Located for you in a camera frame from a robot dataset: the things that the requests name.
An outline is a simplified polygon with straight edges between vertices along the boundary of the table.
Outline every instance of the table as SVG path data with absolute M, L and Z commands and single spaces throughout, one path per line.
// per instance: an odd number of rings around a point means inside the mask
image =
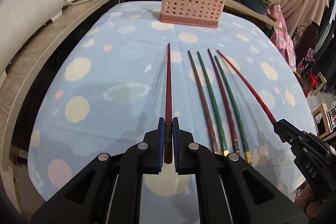
M 165 24 L 158 21 L 160 7 L 157 1 L 113 7 L 57 73 L 42 102 L 28 154 L 30 178 L 45 200 L 99 153 L 123 153 L 141 142 L 145 132 L 157 128 L 165 109 L 169 42 L 173 116 L 179 118 L 181 129 L 193 133 L 196 142 L 210 147 L 188 50 L 205 89 L 196 52 L 202 55 L 231 144 L 208 47 L 213 54 L 219 48 L 228 56 L 275 118 L 316 133 L 295 76 L 254 24 L 228 13 L 222 13 L 218 29 Z M 241 112 L 253 166 L 283 193 L 291 193 L 305 179 L 293 163 L 290 146 L 273 133 L 273 126 L 235 72 L 224 63 L 223 68 Z M 177 176 L 173 165 L 164 165 L 161 175 L 144 176 L 140 223 L 198 223 L 195 187 L 194 177 Z
M 27 153 L 11 147 L 16 119 L 24 99 L 43 65 L 63 40 L 86 18 L 110 0 L 92 0 L 74 5 L 63 11 L 55 22 L 41 27 L 21 48 L 7 68 L 7 77 L 0 88 L 0 175 L 7 196 L 18 206 L 13 180 L 15 161 L 10 152 L 23 158 Z
M 265 23 L 271 25 L 275 29 L 279 29 L 279 30 L 285 32 L 285 30 L 280 25 L 278 25 L 277 22 L 271 20 L 268 16 L 259 14 L 259 13 L 251 10 L 250 8 L 246 7 L 245 5 L 239 3 L 235 0 L 226 0 L 224 6 L 228 9 L 233 10 L 235 12 L 238 12 L 240 14 L 248 15 L 248 16 L 251 16 L 251 17 L 256 18 L 258 20 L 261 20 L 262 22 L 265 22 Z

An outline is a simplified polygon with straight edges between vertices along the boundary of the red chopstick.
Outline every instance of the red chopstick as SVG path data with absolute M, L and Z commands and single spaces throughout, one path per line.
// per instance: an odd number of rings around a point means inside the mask
M 171 66 L 170 66 L 170 43 L 167 48 L 167 84 L 166 84 L 166 113 L 165 113 L 165 146 L 164 162 L 173 162 L 173 135 L 172 135 L 172 101 L 171 101 Z
M 237 70 L 235 68 L 235 66 L 219 50 L 217 50 L 217 52 L 231 66 L 231 68 L 234 69 L 234 71 L 238 74 L 238 76 L 241 78 L 241 80 L 245 83 L 245 85 L 247 86 L 247 88 L 250 90 L 250 92 L 253 94 L 253 96 L 256 98 L 256 100 L 258 101 L 258 103 L 260 104 L 260 106 L 262 107 L 262 109 L 264 110 L 264 112 L 266 113 L 266 115 L 267 115 L 268 119 L 270 120 L 270 122 L 272 124 L 275 124 L 277 120 L 274 118 L 274 116 L 272 115 L 272 113 L 270 112 L 270 110 L 268 109 L 268 107 L 265 105 L 265 103 L 260 98 L 260 96 L 258 95 L 258 93 L 254 90 L 254 88 L 250 85 L 250 83 L 244 78 L 243 75 L 241 75 L 241 73 L 239 72 L 239 70 Z
M 208 49 L 208 54 L 209 54 L 213 69 L 215 71 L 215 75 L 216 75 L 217 82 L 218 82 L 218 85 L 219 85 L 220 93 L 222 95 L 222 100 L 223 100 L 223 104 L 224 104 L 224 108 L 225 108 L 225 112 L 226 112 L 226 117 L 227 117 L 227 121 L 228 121 L 228 124 L 229 124 L 229 131 L 230 131 L 230 136 L 231 136 L 233 152 L 239 154 L 240 151 L 239 151 L 237 133 L 236 133 L 236 130 L 235 130 L 235 123 L 232 119 L 232 114 L 231 114 L 229 102 L 228 102 L 228 99 L 227 99 L 227 96 L 226 96 L 226 92 L 225 92 L 225 89 L 224 89 L 224 86 L 223 86 L 223 83 L 222 83 L 222 79 L 219 75 L 218 69 L 216 67 L 215 60 L 212 57 L 210 49 Z

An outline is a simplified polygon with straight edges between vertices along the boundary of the brown chopstick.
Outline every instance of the brown chopstick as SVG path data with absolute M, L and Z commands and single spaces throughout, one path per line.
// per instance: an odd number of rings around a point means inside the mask
M 208 49 L 208 54 L 209 54 L 213 69 L 215 71 L 215 75 L 216 75 L 216 79 L 217 79 L 217 82 L 218 82 L 218 85 L 219 85 L 220 93 L 222 95 L 222 100 L 223 100 L 223 104 L 224 104 L 224 108 L 225 108 L 225 112 L 226 112 L 226 117 L 227 117 L 227 121 L 228 121 L 228 124 L 229 124 L 229 131 L 230 131 L 230 136 L 231 136 L 232 149 L 233 149 L 234 153 L 239 154 L 240 153 L 239 143 L 238 143 L 238 139 L 237 139 L 237 132 L 235 130 L 235 123 L 232 119 L 232 113 L 231 113 L 229 102 L 228 102 L 226 92 L 225 92 L 225 89 L 224 89 L 224 86 L 223 86 L 223 83 L 222 83 L 222 79 L 221 79 L 221 76 L 219 75 L 218 69 L 216 67 L 215 60 L 212 57 L 210 49 Z
M 219 154 L 219 148 L 218 148 L 218 144 L 216 142 L 216 136 L 215 136 L 215 132 L 214 132 L 213 127 L 212 127 L 212 121 L 211 121 L 211 117 L 210 117 L 210 113 L 209 113 L 209 108 L 208 108 L 207 101 L 206 101 L 205 96 L 204 96 L 201 81 L 200 81 L 200 78 L 198 76 L 196 66 L 195 66 L 195 63 L 194 63 L 194 60 L 193 60 L 193 57 L 192 57 L 190 51 L 188 51 L 188 55 L 189 55 L 191 67 L 193 68 L 197 89 L 198 89 L 199 96 L 200 96 L 201 103 L 202 103 L 202 108 L 203 108 L 203 112 L 204 112 L 205 122 L 206 122 L 206 125 L 207 125 L 207 130 L 208 130 L 208 135 L 209 135 L 209 140 L 210 140 L 210 145 L 211 145 L 211 150 L 212 150 L 213 153 Z

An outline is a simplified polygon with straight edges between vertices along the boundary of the blue gripper pad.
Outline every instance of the blue gripper pad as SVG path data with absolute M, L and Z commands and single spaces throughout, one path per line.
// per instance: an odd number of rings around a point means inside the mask
M 301 130 L 296 128 L 294 125 L 292 125 L 290 122 L 288 122 L 285 119 L 281 119 L 279 122 L 282 123 L 285 127 L 287 127 L 288 130 L 291 130 L 293 133 L 296 133 L 297 135 L 301 136 L 305 141 L 307 141 L 306 135 Z
M 165 119 L 159 119 L 159 126 L 157 132 L 160 134 L 159 143 L 157 146 L 157 170 L 161 172 L 163 165 L 163 147 L 165 142 Z
M 178 149 L 178 141 L 177 141 L 177 133 L 180 130 L 179 122 L 177 117 L 173 119 L 173 150 L 174 150 L 174 161 L 175 161 L 175 170 L 176 172 L 179 169 L 179 149 Z

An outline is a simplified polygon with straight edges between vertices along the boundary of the polka dot pattern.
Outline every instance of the polka dot pattern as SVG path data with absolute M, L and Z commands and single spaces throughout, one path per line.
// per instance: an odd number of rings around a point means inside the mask
M 159 22 L 158 2 L 134 1 L 130 3 L 132 6 L 123 8 L 124 4 L 110 9 L 75 46 L 43 100 L 33 128 L 28 160 L 31 181 L 41 196 L 48 200 L 99 153 L 123 153 L 134 143 L 141 142 L 145 132 L 157 128 L 158 117 L 164 117 L 165 112 L 168 43 L 172 61 L 172 113 L 179 118 L 180 127 L 192 132 L 195 141 L 209 147 L 204 113 L 188 57 L 190 50 L 197 65 L 196 52 L 200 51 L 232 152 L 225 109 L 207 53 L 210 48 L 219 58 L 236 98 L 248 132 L 253 165 L 285 194 L 292 192 L 300 173 L 288 156 L 290 147 L 282 146 L 278 136 L 269 134 L 273 128 L 263 110 L 234 70 L 216 53 L 219 49 L 229 57 L 277 119 L 285 118 L 297 128 L 315 133 L 302 89 L 294 86 L 297 80 L 263 32 L 251 22 L 225 12 L 219 28 L 199 28 Z M 200 66 L 198 73 L 213 118 Z M 152 219 L 148 224 L 168 219 L 169 214 L 177 216 L 173 222 L 192 223 L 191 213 L 197 215 L 194 178 L 177 176 L 174 168 L 167 170 L 170 167 L 173 165 L 163 168 L 167 178 L 143 177 L 144 198 L 153 201 L 163 198 L 168 211 L 159 212 L 152 205 L 145 206 L 145 218 Z M 177 199 L 181 201 L 178 208 Z M 189 211 L 193 203 L 195 213 Z M 190 213 L 180 216 L 179 211 Z
M 201 82 L 201 85 L 202 86 L 206 86 L 207 83 L 205 82 L 205 78 L 204 78 L 204 74 L 203 74 L 203 71 L 202 71 L 202 67 L 200 65 L 196 65 L 195 67 L 196 67 L 197 74 L 198 74 L 198 77 L 199 77 L 199 81 Z M 205 70 L 206 70 L 207 75 L 209 77 L 210 83 L 212 83 L 213 80 L 214 80 L 214 75 L 213 75 L 212 71 L 210 69 L 208 69 L 208 68 L 205 68 Z M 189 70 L 189 77 L 191 78 L 191 80 L 194 83 L 196 83 L 194 71 L 193 71 L 192 68 Z
M 140 18 L 141 17 L 141 15 L 133 15 L 133 16 L 130 16 L 129 18 L 130 19 L 137 19 L 137 18 Z
M 123 26 L 118 29 L 118 33 L 121 33 L 121 34 L 126 34 L 126 33 L 134 32 L 134 31 L 135 31 L 134 26 Z
M 189 184 L 190 175 L 179 176 L 175 172 L 174 162 L 163 163 L 162 171 L 158 175 L 143 175 L 146 186 L 159 196 L 172 196 L 182 193 Z
M 91 61 L 88 58 L 76 58 L 67 66 L 64 77 L 68 81 L 77 81 L 89 72 L 90 67 Z
M 90 111 L 89 102 L 82 96 L 72 98 L 65 107 L 65 116 L 70 122 L 79 122 Z
M 91 29 L 85 34 L 85 36 L 94 35 L 95 33 L 99 32 L 99 29 L 100 29 L 99 27 Z
M 40 144 L 41 134 L 38 129 L 34 129 L 30 137 L 30 146 L 37 147 Z
M 253 59 L 251 57 L 249 57 L 249 56 L 246 58 L 246 61 L 249 62 L 249 63 L 251 63 L 251 64 L 253 63 Z
M 277 72 L 275 71 L 275 69 L 270 64 L 262 63 L 261 68 L 270 80 L 275 81 L 275 80 L 278 79 Z
M 112 45 L 105 45 L 104 47 L 103 47 L 103 50 L 105 51 L 105 52 L 108 52 L 109 50 L 111 50 L 112 49 Z
M 291 106 L 295 106 L 295 98 L 288 90 L 285 91 L 285 97 Z
M 275 107 L 275 100 L 273 98 L 273 95 L 270 92 L 268 92 L 267 90 L 262 90 L 259 92 L 259 96 L 269 109 L 272 109 Z
M 248 42 L 248 41 L 249 41 L 249 39 L 248 39 L 245 35 L 243 35 L 243 34 L 241 34 L 241 33 L 238 33 L 236 36 L 237 36 L 239 39 L 241 39 L 241 40 L 243 40 L 243 41 L 245 41 L 245 42 Z
M 63 90 L 57 90 L 55 94 L 55 99 L 60 99 L 63 96 Z
M 164 23 L 164 22 L 160 22 L 160 21 L 154 21 L 152 22 L 152 28 L 156 29 L 156 30 L 168 30 L 168 29 L 173 29 L 174 28 L 174 24 L 171 23 Z
M 182 62 L 182 53 L 181 52 L 170 52 L 170 62 L 171 63 L 181 63 Z
M 72 172 L 63 160 L 55 159 L 48 165 L 48 176 L 51 183 L 58 189 L 61 189 L 69 180 Z
M 91 38 L 91 39 L 89 39 L 88 41 L 84 42 L 84 43 L 82 44 L 82 47 L 83 47 L 83 48 L 87 48 L 87 47 L 91 47 L 91 46 L 93 46 L 94 44 L 95 44 L 95 41 Z
M 110 14 L 110 17 L 119 17 L 122 14 L 123 14 L 122 12 L 113 12 L 113 13 Z
M 197 35 L 194 33 L 189 33 L 189 32 L 183 32 L 178 35 L 178 39 L 187 42 L 187 43 L 195 43 L 198 41 Z
M 234 67 L 240 71 L 240 66 L 239 64 L 236 62 L 236 60 L 234 60 L 232 57 L 230 56 L 226 56 L 226 58 L 230 61 L 230 63 L 232 65 L 234 65 Z M 219 63 L 221 65 L 221 67 L 223 68 L 224 72 L 228 72 L 232 75 L 236 74 L 235 70 L 225 61 L 223 60 L 223 58 L 219 59 Z
M 256 47 L 251 46 L 250 50 L 254 53 L 260 53 L 260 50 L 258 50 Z
M 236 23 L 236 22 L 232 22 L 232 24 L 233 24 L 234 26 L 238 27 L 238 28 L 242 28 L 242 27 L 243 27 L 242 25 L 240 25 L 239 23 Z

